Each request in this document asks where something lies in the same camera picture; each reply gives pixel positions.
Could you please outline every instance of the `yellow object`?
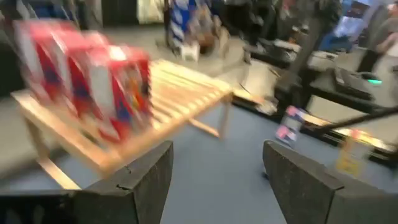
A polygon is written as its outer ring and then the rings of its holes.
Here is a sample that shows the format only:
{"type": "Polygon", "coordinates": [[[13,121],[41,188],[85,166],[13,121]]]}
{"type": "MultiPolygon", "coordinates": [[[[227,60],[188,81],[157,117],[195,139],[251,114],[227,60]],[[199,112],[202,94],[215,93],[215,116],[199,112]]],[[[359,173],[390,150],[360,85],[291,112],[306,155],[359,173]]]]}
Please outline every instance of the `yellow object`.
{"type": "Polygon", "coordinates": [[[365,155],[368,154],[366,147],[371,148],[368,144],[369,138],[368,133],[352,130],[351,135],[346,138],[346,141],[341,146],[340,155],[336,162],[336,169],[355,177],[358,176],[362,171],[365,155]],[[356,149],[355,147],[358,144],[363,144],[363,149],[362,147],[356,149]],[[363,151],[359,155],[356,155],[358,152],[356,153],[354,150],[363,151]]]}

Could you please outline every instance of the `black equipment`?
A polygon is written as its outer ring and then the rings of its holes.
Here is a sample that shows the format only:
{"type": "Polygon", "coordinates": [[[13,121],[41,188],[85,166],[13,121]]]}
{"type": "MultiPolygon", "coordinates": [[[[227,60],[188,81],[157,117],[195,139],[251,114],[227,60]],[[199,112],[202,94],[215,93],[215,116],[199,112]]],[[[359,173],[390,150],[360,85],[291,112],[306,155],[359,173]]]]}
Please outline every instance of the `black equipment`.
{"type": "Polygon", "coordinates": [[[351,71],[343,68],[335,68],[333,74],[335,76],[333,81],[337,91],[364,100],[372,99],[373,96],[364,85],[364,80],[361,75],[355,76],[351,71]]]}
{"type": "Polygon", "coordinates": [[[278,99],[278,107],[281,106],[279,109],[283,112],[288,105],[303,108],[303,102],[298,97],[301,89],[306,88],[313,80],[299,76],[300,71],[307,67],[308,60],[312,52],[319,46],[323,35],[338,24],[342,14],[342,6],[339,0],[315,1],[309,13],[312,18],[309,21],[307,41],[303,44],[289,69],[278,79],[274,87],[274,96],[278,99]]]}
{"type": "Polygon", "coordinates": [[[0,193],[0,223],[159,224],[173,158],[167,141],[85,190],[0,193]]]}
{"type": "Polygon", "coordinates": [[[354,180],[272,141],[263,162],[288,224],[395,223],[398,194],[354,180]]]}

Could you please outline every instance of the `box packaging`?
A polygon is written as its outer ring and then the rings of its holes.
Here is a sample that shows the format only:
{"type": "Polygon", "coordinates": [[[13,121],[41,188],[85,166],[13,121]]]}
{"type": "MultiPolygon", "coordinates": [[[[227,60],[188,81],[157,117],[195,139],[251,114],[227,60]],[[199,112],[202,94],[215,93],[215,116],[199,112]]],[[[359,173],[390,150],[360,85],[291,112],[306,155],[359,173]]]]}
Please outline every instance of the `box packaging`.
{"type": "Polygon", "coordinates": [[[69,22],[33,20],[16,23],[16,41],[22,56],[21,72],[42,103],[55,101],[60,93],[52,49],[54,37],[65,31],[76,32],[69,22]]]}
{"type": "Polygon", "coordinates": [[[92,104],[87,74],[88,52],[109,44],[99,33],[67,33],[55,38],[54,48],[57,71],[62,83],[64,103],[72,114],[81,118],[89,112],[92,104]]]}
{"type": "Polygon", "coordinates": [[[149,56],[111,45],[90,52],[90,89],[103,138],[121,142],[150,126],[149,56]]]}

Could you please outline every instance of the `person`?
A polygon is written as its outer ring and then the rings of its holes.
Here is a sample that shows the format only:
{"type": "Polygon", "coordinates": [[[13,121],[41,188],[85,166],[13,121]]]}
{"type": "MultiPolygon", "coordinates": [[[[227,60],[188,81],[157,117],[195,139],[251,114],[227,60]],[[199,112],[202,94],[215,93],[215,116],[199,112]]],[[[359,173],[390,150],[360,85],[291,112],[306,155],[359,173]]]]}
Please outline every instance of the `person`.
{"type": "Polygon", "coordinates": [[[398,40],[398,1],[388,6],[389,18],[375,31],[357,72],[372,72],[379,59],[398,40]]]}

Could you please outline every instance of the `wooden slatted table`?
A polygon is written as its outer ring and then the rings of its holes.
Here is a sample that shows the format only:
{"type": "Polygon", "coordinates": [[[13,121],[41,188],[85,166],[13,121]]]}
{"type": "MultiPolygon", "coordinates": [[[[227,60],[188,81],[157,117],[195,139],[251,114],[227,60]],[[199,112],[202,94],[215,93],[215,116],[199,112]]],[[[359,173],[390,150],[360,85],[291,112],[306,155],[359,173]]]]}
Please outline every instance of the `wooden slatted table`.
{"type": "Polygon", "coordinates": [[[153,62],[150,69],[152,127],[121,144],[101,138],[90,117],[79,120],[63,106],[43,106],[28,91],[12,94],[20,105],[37,150],[37,162],[64,189],[79,189],[79,186],[50,160],[49,150],[41,137],[42,131],[54,135],[67,152],[98,171],[102,177],[139,158],[186,123],[218,138],[224,136],[233,96],[228,84],[165,60],[153,62]],[[224,104],[218,129],[195,120],[196,116],[218,103],[224,104]]]}

